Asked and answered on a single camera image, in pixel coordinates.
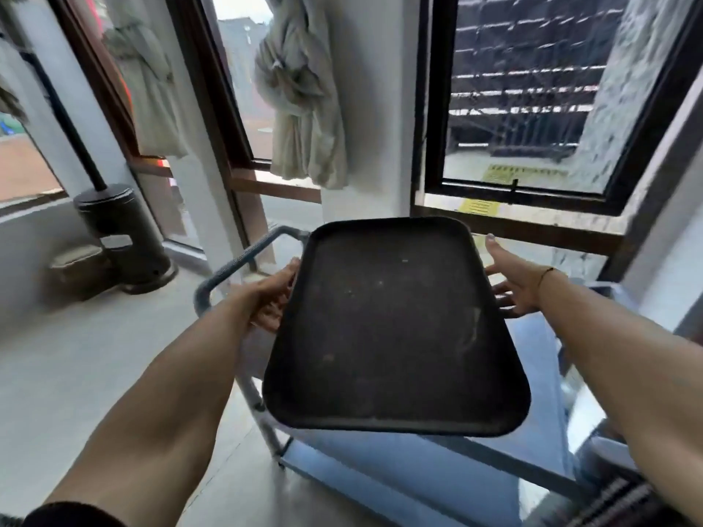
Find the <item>person's left hand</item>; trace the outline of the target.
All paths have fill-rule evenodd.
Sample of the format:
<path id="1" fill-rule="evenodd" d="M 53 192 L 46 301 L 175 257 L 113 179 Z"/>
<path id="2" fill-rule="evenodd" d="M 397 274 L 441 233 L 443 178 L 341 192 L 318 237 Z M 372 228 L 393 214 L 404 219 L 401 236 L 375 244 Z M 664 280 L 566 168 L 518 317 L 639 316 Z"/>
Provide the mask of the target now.
<path id="1" fill-rule="evenodd" d="M 268 280 L 268 277 L 242 285 L 233 299 L 241 304 L 250 324 L 276 334 L 295 280 Z"/>

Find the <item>person's right hand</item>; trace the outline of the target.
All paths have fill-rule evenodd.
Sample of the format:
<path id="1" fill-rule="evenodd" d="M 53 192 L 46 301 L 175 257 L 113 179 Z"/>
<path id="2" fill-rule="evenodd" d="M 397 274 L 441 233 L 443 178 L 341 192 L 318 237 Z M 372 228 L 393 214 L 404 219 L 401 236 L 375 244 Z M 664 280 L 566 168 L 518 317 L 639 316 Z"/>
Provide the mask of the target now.
<path id="1" fill-rule="evenodd" d="M 517 319 L 541 312 L 543 305 L 570 285 L 568 277 L 554 267 L 538 265 L 511 253 L 510 265 L 489 265 L 487 276 L 500 274 L 504 280 L 491 291 L 504 318 Z"/>

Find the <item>black plastic serving tray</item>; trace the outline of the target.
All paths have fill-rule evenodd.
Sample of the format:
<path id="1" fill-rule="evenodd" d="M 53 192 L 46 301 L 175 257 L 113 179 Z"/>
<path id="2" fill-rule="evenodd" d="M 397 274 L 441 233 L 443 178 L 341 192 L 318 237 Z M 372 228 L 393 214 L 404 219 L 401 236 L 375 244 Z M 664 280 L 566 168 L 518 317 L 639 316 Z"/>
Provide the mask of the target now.
<path id="1" fill-rule="evenodd" d="M 296 429 L 488 438 L 532 402 L 472 233 L 447 217 L 315 229 L 261 394 Z"/>

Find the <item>person's left forearm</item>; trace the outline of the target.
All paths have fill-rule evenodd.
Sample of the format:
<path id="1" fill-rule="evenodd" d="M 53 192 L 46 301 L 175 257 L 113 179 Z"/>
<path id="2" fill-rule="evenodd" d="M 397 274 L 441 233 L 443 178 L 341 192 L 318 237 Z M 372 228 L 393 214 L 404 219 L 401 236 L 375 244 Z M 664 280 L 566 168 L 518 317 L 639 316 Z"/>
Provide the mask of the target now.
<path id="1" fill-rule="evenodd" d="M 44 504 L 93 505 L 127 527 L 176 526 L 212 459 L 238 372 L 250 323 L 236 291 L 148 365 Z"/>

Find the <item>person's right forearm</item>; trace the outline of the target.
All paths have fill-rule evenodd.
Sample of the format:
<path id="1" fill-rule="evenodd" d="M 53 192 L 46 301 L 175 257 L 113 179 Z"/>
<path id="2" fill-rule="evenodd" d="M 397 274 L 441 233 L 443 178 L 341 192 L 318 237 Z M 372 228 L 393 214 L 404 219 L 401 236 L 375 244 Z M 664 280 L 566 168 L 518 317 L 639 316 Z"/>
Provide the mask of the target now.
<path id="1" fill-rule="evenodd" d="M 571 282 L 541 312 L 642 475 L 703 527 L 703 346 Z"/>

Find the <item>black framed window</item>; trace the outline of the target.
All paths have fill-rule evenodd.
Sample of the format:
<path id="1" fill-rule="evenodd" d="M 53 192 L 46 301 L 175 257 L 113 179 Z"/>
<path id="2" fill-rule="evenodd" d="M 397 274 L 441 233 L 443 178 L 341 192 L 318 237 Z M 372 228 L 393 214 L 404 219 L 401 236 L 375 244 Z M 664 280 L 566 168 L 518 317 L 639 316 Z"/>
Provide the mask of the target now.
<path id="1" fill-rule="evenodd" d="M 620 216 L 703 67 L 703 0 L 430 0 L 423 192 Z"/>

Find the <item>brown wooden framed window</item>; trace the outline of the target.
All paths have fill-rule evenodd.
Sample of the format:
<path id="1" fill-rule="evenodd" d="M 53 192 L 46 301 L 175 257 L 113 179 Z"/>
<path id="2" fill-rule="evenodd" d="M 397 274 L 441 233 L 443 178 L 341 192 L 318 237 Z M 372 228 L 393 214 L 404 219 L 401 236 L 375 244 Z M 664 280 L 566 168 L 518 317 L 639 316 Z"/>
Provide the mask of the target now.
<path id="1" fill-rule="evenodd" d="M 126 61 L 104 44 L 128 21 L 126 2 L 169 68 L 160 81 L 182 157 L 143 152 L 161 130 L 141 127 L 145 93 L 127 79 Z M 253 157 L 202 0 L 47 0 L 96 93 L 103 114 L 163 235 L 203 250 L 208 261 L 243 251 L 275 227 L 311 232 L 323 224 L 321 194 L 284 183 Z"/>

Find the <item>knotted white curtain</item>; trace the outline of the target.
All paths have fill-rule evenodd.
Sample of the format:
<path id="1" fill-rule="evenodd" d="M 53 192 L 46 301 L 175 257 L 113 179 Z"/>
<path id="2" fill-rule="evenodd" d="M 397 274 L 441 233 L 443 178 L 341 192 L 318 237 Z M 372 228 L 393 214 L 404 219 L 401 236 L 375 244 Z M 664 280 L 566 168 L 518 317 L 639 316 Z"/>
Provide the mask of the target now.
<path id="1" fill-rule="evenodd" d="M 274 110 L 270 171 L 342 190 L 345 128 L 326 11 L 319 0 L 266 1 L 273 15 L 254 59 L 254 84 Z"/>

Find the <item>stainless steel service cart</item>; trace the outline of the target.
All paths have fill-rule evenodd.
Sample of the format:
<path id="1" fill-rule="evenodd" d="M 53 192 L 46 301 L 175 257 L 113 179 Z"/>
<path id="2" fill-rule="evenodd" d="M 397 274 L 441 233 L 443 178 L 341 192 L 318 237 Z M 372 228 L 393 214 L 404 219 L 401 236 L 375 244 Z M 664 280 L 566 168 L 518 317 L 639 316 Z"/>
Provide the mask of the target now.
<path id="1" fill-rule="evenodd" d="M 282 235 L 304 248 L 311 232 L 272 229 L 196 290 L 198 316 L 211 294 Z M 616 478 L 638 480 L 627 447 L 596 422 L 576 452 L 569 450 L 558 346 L 539 315 L 505 322 L 527 375 L 532 402 L 527 418 L 498 437 L 376 431 L 296 429 L 263 404 L 262 380 L 275 339 L 256 334 L 255 351 L 237 383 L 270 455 L 406 527 L 558 526 L 569 521 Z"/>

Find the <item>pale green tied curtain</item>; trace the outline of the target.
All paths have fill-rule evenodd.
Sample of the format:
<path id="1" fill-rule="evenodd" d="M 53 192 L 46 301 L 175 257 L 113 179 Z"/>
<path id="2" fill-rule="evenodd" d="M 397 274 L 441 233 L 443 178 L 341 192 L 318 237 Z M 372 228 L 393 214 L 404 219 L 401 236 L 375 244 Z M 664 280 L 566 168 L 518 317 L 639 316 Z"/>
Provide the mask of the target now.
<path id="1" fill-rule="evenodd" d="M 139 154 L 185 157 L 173 70 L 144 0 L 104 2 L 112 25 L 103 32 L 102 43 L 127 87 Z"/>

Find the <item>striped woven fabric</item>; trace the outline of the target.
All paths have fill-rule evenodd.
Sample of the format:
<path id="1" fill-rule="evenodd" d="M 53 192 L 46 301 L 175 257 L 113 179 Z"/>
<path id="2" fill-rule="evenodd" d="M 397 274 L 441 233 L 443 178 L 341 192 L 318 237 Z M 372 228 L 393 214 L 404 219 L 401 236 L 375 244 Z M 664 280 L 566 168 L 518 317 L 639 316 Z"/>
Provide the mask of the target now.
<path id="1" fill-rule="evenodd" d="M 644 480 L 616 478 L 562 527 L 695 527 Z"/>

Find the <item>black sleeve cuff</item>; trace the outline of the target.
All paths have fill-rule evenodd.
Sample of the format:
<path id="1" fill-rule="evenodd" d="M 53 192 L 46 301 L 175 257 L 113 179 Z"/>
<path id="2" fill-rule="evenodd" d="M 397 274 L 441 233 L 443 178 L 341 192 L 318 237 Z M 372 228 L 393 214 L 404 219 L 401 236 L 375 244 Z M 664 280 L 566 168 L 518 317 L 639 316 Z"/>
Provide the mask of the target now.
<path id="1" fill-rule="evenodd" d="M 21 527 L 127 527 L 127 525 L 93 505 L 80 502 L 52 502 L 31 511 Z"/>

